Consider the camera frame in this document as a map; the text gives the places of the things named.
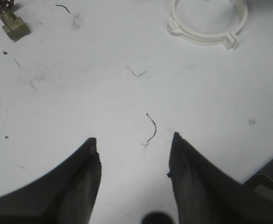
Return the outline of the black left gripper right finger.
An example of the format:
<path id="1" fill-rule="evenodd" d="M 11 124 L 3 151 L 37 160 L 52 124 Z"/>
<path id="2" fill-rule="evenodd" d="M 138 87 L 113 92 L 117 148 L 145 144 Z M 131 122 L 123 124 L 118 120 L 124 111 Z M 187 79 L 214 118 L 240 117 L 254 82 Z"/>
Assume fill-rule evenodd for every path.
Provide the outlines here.
<path id="1" fill-rule="evenodd" d="M 222 172 L 178 132 L 169 177 L 181 224 L 273 224 L 273 200 Z"/>

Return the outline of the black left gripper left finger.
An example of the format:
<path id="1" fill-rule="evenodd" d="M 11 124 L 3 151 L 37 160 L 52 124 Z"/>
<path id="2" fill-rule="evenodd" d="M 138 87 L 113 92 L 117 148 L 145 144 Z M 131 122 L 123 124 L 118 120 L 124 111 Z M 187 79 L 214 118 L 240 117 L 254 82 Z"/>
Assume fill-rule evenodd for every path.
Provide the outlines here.
<path id="1" fill-rule="evenodd" d="M 89 138 L 49 173 L 0 196 L 0 224 L 87 224 L 101 175 L 96 138 Z"/>

